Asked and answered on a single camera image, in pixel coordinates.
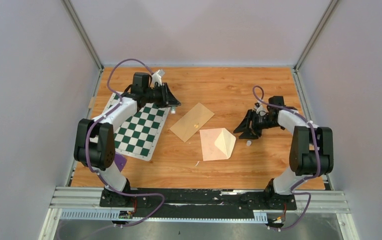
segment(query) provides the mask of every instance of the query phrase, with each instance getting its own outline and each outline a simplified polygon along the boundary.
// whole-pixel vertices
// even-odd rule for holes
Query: white square
[[[119,149],[126,150],[126,148],[127,148],[127,143],[121,142],[120,146],[119,146]]]
[[[130,122],[133,123],[133,124],[137,124],[138,121],[139,121],[139,118],[135,117],[135,116],[133,116],[132,119],[130,120]]]
[[[156,128],[150,128],[150,132],[148,134],[155,136],[156,133],[157,133]]]
[[[130,130],[130,129],[126,130],[125,132],[125,136],[128,136],[128,137],[131,137],[132,134],[133,134],[133,130]]]
[[[116,134],[116,137],[114,138],[116,142],[121,142],[123,140],[123,135],[121,134]]]
[[[140,117],[141,119],[147,119],[148,118],[148,113],[146,113],[146,112],[143,112],[142,114],[141,114],[141,117]]]
[[[135,132],[142,132],[143,128],[144,128],[144,126],[142,126],[142,125],[136,125]]]
[[[150,110],[150,114],[152,114],[152,115],[156,115],[157,112],[158,112],[158,109],[155,109],[155,108],[152,108],[152,109]]]
[[[151,148],[151,145],[152,145],[152,143],[149,142],[149,141],[145,141],[145,142],[144,142],[144,148],[145,148],[145,149],[150,149],[150,148]]]
[[[139,135],[139,139],[145,141],[145,140],[147,140],[147,136],[148,136],[148,134],[141,132],[141,135]]]
[[[134,145],[136,146],[136,143],[138,142],[138,139],[137,138],[134,138],[134,137],[131,137],[130,140],[129,140],[129,144],[130,145]]]
[[[142,148],[140,146],[135,146],[132,152],[134,154],[141,154],[141,151],[142,151]]]
[[[129,122],[128,121],[123,122],[122,128],[126,129],[128,127],[129,127]]]
[[[150,128],[150,127],[152,126],[152,121],[151,121],[151,120],[147,120],[147,121],[145,121],[144,126]]]
[[[156,123],[161,123],[161,120],[162,120],[163,118],[161,117],[161,116],[155,116],[155,118],[154,118],[154,122],[156,122]]]

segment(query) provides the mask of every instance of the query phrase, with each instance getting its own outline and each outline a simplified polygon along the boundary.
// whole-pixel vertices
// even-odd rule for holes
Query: white wall
[[[0,239],[37,239],[97,68],[59,0],[0,0]]]
[[[361,239],[382,239],[382,1],[341,1],[301,73],[316,120],[334,131],[332,181]]]
[[[105,65],[241,66],[295,64],[329,0],[72,2]]]

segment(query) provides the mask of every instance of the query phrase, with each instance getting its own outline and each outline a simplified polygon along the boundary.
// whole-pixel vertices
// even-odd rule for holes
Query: robotic arm
[[[164,74],[162,70],[153,76],[136,72],[133,82],[122,93],[122,105],[113,105],[106,112],[89,120],[82,119],[77,126],[74,159],[88,167],[85,156],[86,135],[91,125],[97,119],[103,120],[92,129],[91,138],[98,137],[97,142],[89,143],[89,158],[91,167],[98,170],[108,185],[123,192],[128,180],[121,174],[126,164],[126,158],[115,152],[114,131],[129,117],[135,115],[147,103],[155,103],[158,108],[172,107],[172,111],[181,103],[174,97],[167,83],[161,82]],[[154,80],[154,87],[150,87],[150,79]]]
[[[255,103],[255,108],[247,111],[244,120],[234,130],[242,133],[239,139],[258,139],[263,129],[280,127],[291,134],[292,143],[289,154],[289,165],[279,177],[272,179],[265,192],[274,198],[277,195],[290,196],[292,190],[304,183],[304,179],[317,173],[317,160],[314,149],[310,149],[316,141],[320,156],[320,174],[330,173],[334,166],[332,130],[313,124],[316,138],[313,139],[307,123],[296,115],[294,107],[285,106],[283,96],[269,98],[269,104],[285,107],[290,111],[267,106],[267,111],[261,104]]]

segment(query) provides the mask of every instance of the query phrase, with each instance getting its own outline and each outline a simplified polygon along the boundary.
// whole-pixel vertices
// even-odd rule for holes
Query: checkerboard
[[[119,97],[112,94],[104,111],[119,102]],[[170,108],[156,108],[148,103],[134,116],[128,118],[114,132],[116,152],[145,161],[150,161],[166,122]]]

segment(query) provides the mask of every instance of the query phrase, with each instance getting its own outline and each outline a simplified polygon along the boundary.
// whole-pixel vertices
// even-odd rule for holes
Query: wooden table
[[[252,87],[265,90],[265,100],[282,95],[287,106],[301,111],[301,105],[289,68],[258,67],[163,67],[163,81],[182,103],[176,114],[169,114],[151,161],[127,157],[122,173],[137,188],[264,189],[271,178],[288,167],[292,135],[279,128],[263,131],[263,136],[246,146],[237,139],[227,160],[202,161],[199,132],[187,142],[169,129],[191,108],[202,103],[214,116],[201,129],[226,128],[232,132],[248,109],[256,102]],[[101,114],[111,92],[106,83],[112,68],[106,67],[92,116]],[[110,86],[123,91],[132,83],[135,72],[143,67],[116,69]],[[103,186],[94,173],[78,163],[73,187]],[[325,189],[320,177],[308,181],[302,189]]]

